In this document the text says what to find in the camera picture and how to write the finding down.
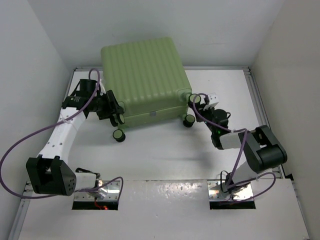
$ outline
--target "ribbed suitcase shell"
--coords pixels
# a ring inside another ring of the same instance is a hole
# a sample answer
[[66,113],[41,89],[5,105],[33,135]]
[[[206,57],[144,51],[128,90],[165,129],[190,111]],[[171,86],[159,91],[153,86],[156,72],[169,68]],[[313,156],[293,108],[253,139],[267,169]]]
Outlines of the ribbed suitcase shell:
[[123,43],[101,49],[104,86],[124,106],[125,124],[176,118],[187,112],[192,92],[171,38]]

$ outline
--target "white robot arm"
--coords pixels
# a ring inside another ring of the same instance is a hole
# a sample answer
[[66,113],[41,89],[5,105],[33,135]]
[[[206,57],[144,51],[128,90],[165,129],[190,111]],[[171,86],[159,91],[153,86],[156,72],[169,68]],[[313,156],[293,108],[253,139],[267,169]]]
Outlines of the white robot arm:
[[90,112],[95,112],[100,120],[110,119],[112,125],[123,124],[124,109],[118,105],[112,90],[97,91],[87,107],[74,116],[94,94],[97,82],[81,79],[79,90],[68,96],[62,103],[57,125],[45,147],[37,157],[31,157],[26,169],[35,193],[70,196],[74,191],[97,187],[99,173],[90,171],[73,172],[68,167],[68,156],[82,123]]

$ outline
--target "suitcase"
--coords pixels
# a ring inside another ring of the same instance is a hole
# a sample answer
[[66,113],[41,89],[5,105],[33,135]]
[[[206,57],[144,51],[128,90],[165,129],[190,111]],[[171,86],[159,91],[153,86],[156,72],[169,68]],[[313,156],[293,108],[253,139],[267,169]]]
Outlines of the suitcase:
[[105,46],[101,59],[103,85],[124,108],[119,129],[186,117],[192,89],[171,38]]

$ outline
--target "cable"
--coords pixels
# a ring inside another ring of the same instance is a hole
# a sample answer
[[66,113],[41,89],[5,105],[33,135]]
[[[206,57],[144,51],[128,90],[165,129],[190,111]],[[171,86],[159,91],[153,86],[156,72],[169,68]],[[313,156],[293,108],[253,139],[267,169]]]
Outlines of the cable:
[[229,174],[226,170],[222,170],[220,172],[220,191],[223,192],[224,194],[226,194],[228,192],[228,189],[226,191],[223,191],[222,189],[222,173],[225,172],[227,175]]
[[16,196],[16,197],[19,197],[19,198],[22,198],[22,199],[44,199],[44,198],[49,198],[49,197],[53,197],[55,195],[45,195],[45,196],[24,196],[24,195],[21,195],[21,194],[18,194],[14,191],[12,191],[11,189],[8,188],[8,186],[5,184],[4,180],[3,180],[3,176],[2,176],[2,166],[4,164],[4,161],[6,159],[6,157],[8,156],[8,154],[16,147],[18,146],[20,143],[22,143],[23,141],[33,137],[34,135],[37,135],[39,133],[42,133],[43,131],[45,130],[48,130],[48,129],[51,129],[51,128],[54,128],[56,126],[59,126],[61,124],[64,124],[65,122],[73,119],[74,117],[76,117],[77,115],[79,115],[84,109],[86,109],[86,107],[90,104],[90,102],[92,101],[92,99],[95,97],[95,94],[97,93],[98,91],[98,88],[99,88],[99,85],[100,85],[100,72],[98,69],[96,68],[92,68],[90,71],[89,71],[89,79],[91,79],[91,73],[92,71],[96,71],[97,72],[97,75],[98,75],[98,80],[97,80],[97,84],[95,86],[95,89],[91,95],[91,97],[89,98],[89,100],[85,103],[85,105],[79,110],[77,111],[75,114],[73,114],[72,116],[66,118],[65,120],[63,121],[59,121],[55,124],[52,124],[52,125],[49,125],[49,126],[46,126],[44,128],[41,128],[33,133],[30,133],[29,135],[21,138],[19,141],[17,141],[16,143],[14,143],[5,153],[4,155],[2,156],[1,160],[0,160],[0,184],[2,185],[2,187],[10,194]]
[[98,186],[98,187],[95,187],[95,188],[88,188],[88,189],[80,189],[78,190],[77,192],[95,192],[105,186],[107,186],[108,184],[114,182],[115,180],[117,179],[121,179],[121,188],[120,188],[120,191],[119,191],[119,196],[118,196],[118,203],[119,203],[119,200],[120,200],[120,197],[121,197],[121,193],[122,193],[122,190],[124,188],[124,179],[122,176],[117,176],[115,177],[114,179],[110,180],[110,181],[107,181],[106,183],[102,184],[101,186]]
[[98,205],[97,203],[97,198],[94,199],[94,205],[99,208],[100,210],[102,210],[101,206]]
[[[212,121],[206,119],[205,117],[203,117],[203,116],[198,112],[198,110],[197,110],[197,108],[196,108],[196,99],[197,99],[197,97],[200,97],[200,96],[208,97],[208,95],[205,94],[205,93],[198,93],[198,94],[196,94],[196,96],[193,98],[193,101],[192,101],[193,111],[195,112],[195,114],[197,114],[198,117],[201,118],[203,121],[205,121],[205,122],[207,122],[207,123],[209,123],[209,124],[211,124],[211,125],[213,125],[213,126],[215,126],[215,127],[218,127],[218,128],[220,128],[220,129],[222,129],[222,130],[225,130],[225,131],[231,133],[232,131],[231,131],[230,129],[225,128],[225,127],[223,127],[223,126],[220,126],[219,124],[216,124],[215,122],[212,122]],[[241,155],[242,155],[242,153],[243,153],[243,151],[244,151],[245,144],[246,144],[246,141],[247,141],[247,135],[248,135],[248,130],[247,130],[246,128],[243,128],[243,129],[239,129],[239,130],[234,131],[235,133],[239,133],[239,132],[243,132],[243,131],[244,131],[244,135],[243,135],[243,140],[242,140],[242,143],[241,143],[241,147],[240,147],[239,154],[238,154],[238,156],[237,156],[237,158],[236,158],[236,160],[235,160],[235,163],[234,163],[232,172],[231,172],[231,174],[230,174],[230,178],[228,179],[228,181],[227,181],[226,184],[225,184],[225,186],[226,186],[227,189],[229,188],[229,185],[230,185],[230,183],[231,183],[231,181],[232,181],[232,178],[233,178],[233,176],[235,175],[235,172],[236,172],[237,167],[238,167],[238,165],[239,165],[239,162],[240,162],[240,159],[241,159]]]
[[[273,181],[272,181],[271,185],[270,185],[269,187],[267,187],[265,190],[263,190],[262,192],[259,192],[259,193],[257,193],[256,195],[253,195],[253,196],[248,197],[248,198],[243,199],[243,200],[232,201],[232,202],[230,202],[230,201],[224,201],[224,202],[221,202],[221,204],[238,204],[238,203],[243,203],[243,202],[246,202],[246,201],[248,201],[248,200],[250,200],[250,199],[254,199],[254,198],[256,198],[256,197],[259,197],[259,196],[261,196],[262,194],[268,192],[268,191],[275,185],[277,177],[276,177],[276,175],[275,175],[273,172],[265,172],[265,173],[260,174],[257,178],[259,179],[259,178],[261,178],[261,177],[263,177],[263,176],[265,176],[265,175],[272,175],[272,176],[273,176]],[[251,182],[251,181],[253,181],[253,180],[256,180],[256,178],[250,178],[250,179],[248,179],[248,180],[240,181],[240,182],[237,182],[237,183],[235,183],[235,184],[230,185],[229,187],[232,187],[232,188],[233,188],[233,187],[237,186],[238,184],[249,183],[249,182]]]

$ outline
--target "white enclosure wall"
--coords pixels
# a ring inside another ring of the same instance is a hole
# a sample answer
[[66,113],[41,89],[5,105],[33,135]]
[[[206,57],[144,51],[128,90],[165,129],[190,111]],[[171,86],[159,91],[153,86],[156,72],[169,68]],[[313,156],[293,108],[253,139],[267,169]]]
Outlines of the white enclosure wall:
[[[25,135],[57,120],[69,72],[26,0],[0,1],[0,155]],[[8,186],[22,193],[26,161],[49,132],[22,143],[3,165]],[[0,239],[7,239],[20,199],[0,186]]]
[[28,0],[69,67],[106,45],[170,36],[185,66],[251,66],[284,0]]
[[320,1],[287,0],[253,67],[266,113],[288,152],[311,239],[320,239]]

